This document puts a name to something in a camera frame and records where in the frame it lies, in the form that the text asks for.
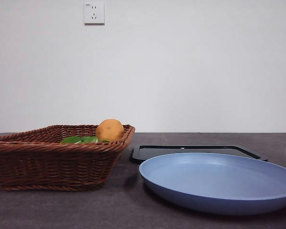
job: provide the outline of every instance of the wall switch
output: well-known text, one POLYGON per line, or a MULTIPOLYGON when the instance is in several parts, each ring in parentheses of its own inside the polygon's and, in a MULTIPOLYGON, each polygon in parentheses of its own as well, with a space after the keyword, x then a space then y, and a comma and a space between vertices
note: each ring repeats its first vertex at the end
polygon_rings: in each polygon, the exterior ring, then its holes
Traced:
POLYGON ((84 23, 105 24, 105 7, 103 2, 90 2, 84 4, 84 23))

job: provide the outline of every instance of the plastic plate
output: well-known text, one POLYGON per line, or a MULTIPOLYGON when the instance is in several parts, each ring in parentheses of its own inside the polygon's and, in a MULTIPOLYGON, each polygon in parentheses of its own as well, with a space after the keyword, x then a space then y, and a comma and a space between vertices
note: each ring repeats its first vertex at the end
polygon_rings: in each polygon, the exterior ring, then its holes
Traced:
POLYGON ((157 195, 185 208, 256 215, 286 206, 286 168, 212 153, 177 153, 144 161, 139 171, 157 195))

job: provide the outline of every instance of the black tray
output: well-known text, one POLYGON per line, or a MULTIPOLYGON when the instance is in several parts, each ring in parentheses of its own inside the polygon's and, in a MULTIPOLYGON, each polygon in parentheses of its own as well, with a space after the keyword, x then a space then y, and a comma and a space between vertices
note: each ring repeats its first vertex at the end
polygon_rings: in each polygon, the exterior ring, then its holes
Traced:
POLYGON ((133 162, 142 163, 143 161, 165 154, 174 153, 215 153, 244 156, 257 160, 268 161, 264 156, 244 149, 239 146, 137 146, 133 150, 133 162))

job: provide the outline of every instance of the gray table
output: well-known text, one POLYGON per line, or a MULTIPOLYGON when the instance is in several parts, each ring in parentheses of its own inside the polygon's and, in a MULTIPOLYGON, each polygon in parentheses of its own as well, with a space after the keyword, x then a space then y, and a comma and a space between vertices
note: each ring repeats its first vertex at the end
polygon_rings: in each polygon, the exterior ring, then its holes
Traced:
POLYGON ((250 217, 217 216, 161 199, 130 161, 136 145, 238 145, 286 167, 286 134, 135 133, 102 189, 0 190, 0 229, 286 229, 286 208, 250 217))

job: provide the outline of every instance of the brown wicker basket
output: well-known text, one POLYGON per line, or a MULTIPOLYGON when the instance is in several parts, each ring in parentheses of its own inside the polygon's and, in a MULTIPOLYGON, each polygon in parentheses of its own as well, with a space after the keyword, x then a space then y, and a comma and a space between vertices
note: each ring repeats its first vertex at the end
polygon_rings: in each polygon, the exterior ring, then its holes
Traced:
POLYGON ((95 135, 97 125, 52 125, 0 137, 3 190, 88 191, 101 188, 130 144, 135 128, 116 142, 61 144, 66 137, 95 135))

